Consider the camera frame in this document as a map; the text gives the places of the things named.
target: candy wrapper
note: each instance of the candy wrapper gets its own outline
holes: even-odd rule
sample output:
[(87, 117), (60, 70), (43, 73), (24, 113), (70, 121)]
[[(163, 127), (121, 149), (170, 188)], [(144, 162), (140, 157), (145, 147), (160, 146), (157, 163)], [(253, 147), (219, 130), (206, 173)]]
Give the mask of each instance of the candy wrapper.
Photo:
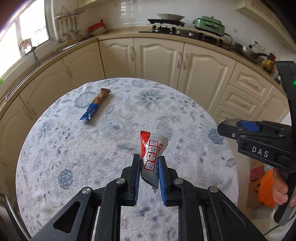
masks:
[(93, 102), (89, 105), (84, 115), (80, 118), (81, 120), (90, 120), (93, 114), (97, 111), (100, 105), (103, 103), (104, 99), (106, 99), (107, 95), (111, 92), (109, 89), (101, 88), (101, 92), (98, 96), (93, 100)]
[(158, 157), (168, 146), (168, 138), (141, 131), (141, 177), (156, 193), (159, 186)]

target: white tablecloth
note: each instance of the white tablecloth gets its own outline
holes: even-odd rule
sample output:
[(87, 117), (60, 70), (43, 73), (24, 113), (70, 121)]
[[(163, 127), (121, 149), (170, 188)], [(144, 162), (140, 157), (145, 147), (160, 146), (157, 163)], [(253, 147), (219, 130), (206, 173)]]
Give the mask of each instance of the white tablecloth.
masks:
[[(111, 93), (89, 122), (79, 120), (101, 88)], [(81, 188), (120, 177), (139, 153), (141, 130), (169, 138), (163, 154), (179, 177), (197, 187), (215, 185), (237, 203), (233, 156), (215, 124), (186, 95), (153, 81), (109, 79), (67, 93), (38, 119), (20, 153), (17, 201), (29, 232), (34, 235)], [(122, 208), (121, 239), (177, 240), (177, 207), (164, 207), (160, 190), (154, 194), (141, 179), (137, 205)]]

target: white bowl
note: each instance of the white bowl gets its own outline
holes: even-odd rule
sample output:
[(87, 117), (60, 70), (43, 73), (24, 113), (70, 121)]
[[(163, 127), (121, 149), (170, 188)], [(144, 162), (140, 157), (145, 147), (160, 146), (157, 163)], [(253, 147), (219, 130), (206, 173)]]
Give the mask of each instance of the white bowl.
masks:
[(184, 16), (181, 15), (176, 15), (176, 14), (167, 14), (167, 13), (158, 13), (157, 14), (161, 19), (165, 20), (176, 20), (176, 21), (181, 21)]
[(92, 36), (97, 36), (97, 35), (100, 35), (100, 34), (105, 33), (106, 31), (107, 31), (107, 29), (105, 29), (104, 27), (100, 27), (100, 28), (98, 28), (98, 29), (96, 29), (96, 30), (90, 32), (90, 34), (91, 34)]

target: cardboard box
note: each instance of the cardboard box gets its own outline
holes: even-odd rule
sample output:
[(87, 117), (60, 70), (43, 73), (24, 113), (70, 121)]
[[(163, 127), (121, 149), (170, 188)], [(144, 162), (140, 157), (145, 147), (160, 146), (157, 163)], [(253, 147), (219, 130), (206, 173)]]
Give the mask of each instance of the cardboard box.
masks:
[(258, 160), (252, 159), (250, 182), (258, 180), (264, 176), (264, 164)]
[(247, 208), (262, 206), (262, 203), (258, 200), (258, 188), (260, 185), (260, 181), (261, 179), (249, 184)]

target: sink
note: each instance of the sink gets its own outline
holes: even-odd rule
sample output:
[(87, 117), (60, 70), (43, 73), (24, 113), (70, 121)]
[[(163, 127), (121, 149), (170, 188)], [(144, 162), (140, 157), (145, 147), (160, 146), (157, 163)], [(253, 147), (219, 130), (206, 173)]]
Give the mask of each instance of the sink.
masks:
[(39, 60), (40, 62), (40, 66), (33, 66), (28, 68), (25, 72), (23, 72), (23, 76), (21, 77), (21, 79), (11, 88), (11, 90), (8, 92), (8, 94), (6, 95), (6, 99), (8, 99), (10, 97), (10, 95), (13, 93), (13, 91), (22, 83), (24, 82), (35, 70), (37, 70), (38, 68), (42, 67), (46, 62), (48, 62), (49, 60), (51, 60), (53, 57), (57, 56), (58, 54), (63, 53), (64, 51), (78, 45), (79, 43), (75, 43), (75, 44), (71, 44), (69, 46), (66, 46), (62, 49), (57, 49), (54, 51), (54, 53), (52, 55), (50, 55), (48, 58), (44, 59), (44, 60)]

